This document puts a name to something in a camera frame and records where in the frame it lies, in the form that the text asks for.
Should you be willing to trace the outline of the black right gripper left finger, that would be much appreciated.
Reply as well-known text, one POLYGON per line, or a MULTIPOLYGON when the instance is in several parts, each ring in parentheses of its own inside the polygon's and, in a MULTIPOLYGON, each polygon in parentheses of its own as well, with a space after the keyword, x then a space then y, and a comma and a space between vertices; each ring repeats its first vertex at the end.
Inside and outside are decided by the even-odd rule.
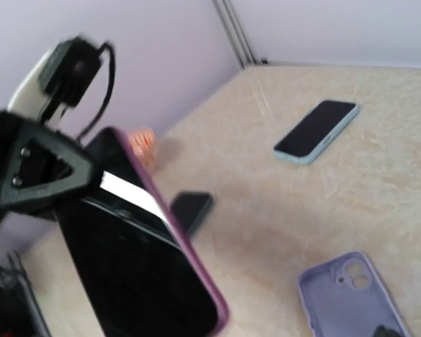
POLYGON ((0 117, 0 224, 38 215, 98 188, 104 171, 70 137, 24 117, 0 117))

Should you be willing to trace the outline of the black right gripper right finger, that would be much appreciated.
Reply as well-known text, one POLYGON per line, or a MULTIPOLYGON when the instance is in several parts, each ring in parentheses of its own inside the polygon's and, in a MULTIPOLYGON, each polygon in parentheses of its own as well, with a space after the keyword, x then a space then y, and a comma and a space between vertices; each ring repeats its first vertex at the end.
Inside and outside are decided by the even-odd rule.
POLYGON ((403 337, 403 335, 395 329, 380 325, 375 329, 373 337, 403 337))

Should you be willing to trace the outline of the lavender phone case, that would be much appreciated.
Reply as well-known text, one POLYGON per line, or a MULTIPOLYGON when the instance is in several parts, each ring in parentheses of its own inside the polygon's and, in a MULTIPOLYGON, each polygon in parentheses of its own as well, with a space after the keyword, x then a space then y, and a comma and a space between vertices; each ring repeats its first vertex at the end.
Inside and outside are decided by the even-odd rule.
POLYGON ((352 251, 305 270, 298 291, 313 336, 410 336, 366 254, 352 251))

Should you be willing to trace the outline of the black phone dark edge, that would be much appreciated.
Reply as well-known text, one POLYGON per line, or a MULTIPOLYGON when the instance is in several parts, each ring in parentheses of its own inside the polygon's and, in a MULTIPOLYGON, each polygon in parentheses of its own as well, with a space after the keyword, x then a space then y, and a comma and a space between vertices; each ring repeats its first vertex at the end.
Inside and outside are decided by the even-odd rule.
POLYGON ((55 217, 104 335, 220 333, 227 304, 125 134, 104 128, 86 151, 102 184, 55 217))

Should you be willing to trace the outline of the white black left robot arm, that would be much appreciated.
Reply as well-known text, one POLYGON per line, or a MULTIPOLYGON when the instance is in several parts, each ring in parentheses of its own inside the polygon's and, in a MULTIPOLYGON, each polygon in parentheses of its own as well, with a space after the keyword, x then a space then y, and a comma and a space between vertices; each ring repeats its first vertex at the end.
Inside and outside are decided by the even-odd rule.
POLYGON ((0 224, 8 212, 38 215, 100 186, 104 171, 58 125, 94 80, 103 51, 81 39, 58 44, 0 110, 0 224))

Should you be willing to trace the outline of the black phone green edge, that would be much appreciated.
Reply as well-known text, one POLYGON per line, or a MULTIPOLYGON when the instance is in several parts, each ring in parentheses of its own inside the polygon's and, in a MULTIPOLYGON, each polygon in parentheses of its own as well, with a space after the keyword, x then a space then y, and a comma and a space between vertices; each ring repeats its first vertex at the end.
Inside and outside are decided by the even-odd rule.
POLYGON ((181 191, 171 202, 170 208, 183 231, 192 237, 202 226, 213 204, 214 198, 210 192, 181 191))

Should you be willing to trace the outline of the red white patterned bowl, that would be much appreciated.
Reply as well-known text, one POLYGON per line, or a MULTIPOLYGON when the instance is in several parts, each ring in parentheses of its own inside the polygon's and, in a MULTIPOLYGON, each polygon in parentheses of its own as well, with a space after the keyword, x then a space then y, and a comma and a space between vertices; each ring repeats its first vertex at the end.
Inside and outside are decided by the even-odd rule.
POLYGON ((148 171, 152 171, 156 165, 156 136, 153 130, 136 130, 128 135, 128 141, 140 163, 148 171))

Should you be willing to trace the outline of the front aluminium rail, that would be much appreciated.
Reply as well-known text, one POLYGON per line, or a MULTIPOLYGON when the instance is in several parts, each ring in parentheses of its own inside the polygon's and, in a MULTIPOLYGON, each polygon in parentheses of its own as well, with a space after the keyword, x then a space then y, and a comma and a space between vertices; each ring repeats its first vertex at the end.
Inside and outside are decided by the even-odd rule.
POLYGON ((8 255, 0 266, 0 337, 51 335, 20 256, 8 255))

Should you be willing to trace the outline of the left aluminium frame post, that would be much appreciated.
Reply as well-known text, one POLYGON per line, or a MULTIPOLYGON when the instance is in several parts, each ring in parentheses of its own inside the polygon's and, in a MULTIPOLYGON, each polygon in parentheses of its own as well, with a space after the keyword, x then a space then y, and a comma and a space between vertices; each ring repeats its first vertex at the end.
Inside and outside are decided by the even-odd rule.
POLYGON ((230 0, 212 0, 229 43, 242 69, 256 65, 254 53, 230 0))

